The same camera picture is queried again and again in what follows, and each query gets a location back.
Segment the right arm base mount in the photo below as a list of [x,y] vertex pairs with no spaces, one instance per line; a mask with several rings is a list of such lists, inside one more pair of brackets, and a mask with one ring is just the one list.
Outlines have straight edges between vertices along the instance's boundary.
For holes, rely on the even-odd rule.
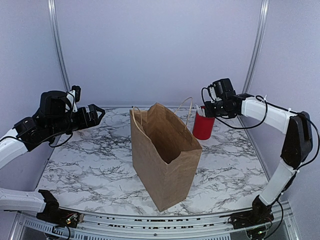
[[266,214],[254,215],[253,210],[241,211],[232,213],[227,222],[232,224],[233,228],[242,229],[247,227],[253,227],[265,223],[272,223],[274,215],[268,211]]

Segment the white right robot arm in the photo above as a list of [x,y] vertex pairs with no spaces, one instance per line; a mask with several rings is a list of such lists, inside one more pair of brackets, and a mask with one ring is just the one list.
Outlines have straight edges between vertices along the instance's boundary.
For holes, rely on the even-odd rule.
[[216,120],[237,116],[253,118],[285,134],[279,165],[261,194],[252,202],[252,209],[247,214],[252,224],[258,224],[267,216],[267,210],[288,189],[300,168],[306,165],[305,160],[313,149],[314,126],[310,115],[305,111],[295,112],[275,106],[260,95],[247,93],[206,101],[204,111],[207,117]]

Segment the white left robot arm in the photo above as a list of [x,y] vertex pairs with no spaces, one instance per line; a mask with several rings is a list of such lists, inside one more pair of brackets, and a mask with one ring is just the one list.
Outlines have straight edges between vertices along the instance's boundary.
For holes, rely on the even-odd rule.
[[[57,113],[39,108],[32,117],[16,123],[0,140],[0,167],[15,167],[23,155],[41,144],[52,144],[56,137],[72,135],[74,131],[98,126],[105,110],[90,104],[88,107],[65,110]],[[44,213],[53,223],[63,219],[63,211],[54,196],[48,191],[22,191],[7,188],[0,190],[0,208],[4,211],[29,211]]]

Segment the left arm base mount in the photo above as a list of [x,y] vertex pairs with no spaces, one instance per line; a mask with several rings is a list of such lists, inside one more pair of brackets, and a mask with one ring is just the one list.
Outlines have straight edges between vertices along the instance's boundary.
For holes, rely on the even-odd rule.
[[60,227],[68,226],[76,228],[83,218],[83,214],[61,208],[45,208],[43,212],[36,214],[36,218]]

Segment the brown paper bag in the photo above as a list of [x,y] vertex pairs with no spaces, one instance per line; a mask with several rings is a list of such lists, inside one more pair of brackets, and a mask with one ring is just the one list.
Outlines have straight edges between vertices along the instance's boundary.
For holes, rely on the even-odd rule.
[[159,212],[185,200],[202,147],[176,111],[160,103],[130,110],[132,164]]

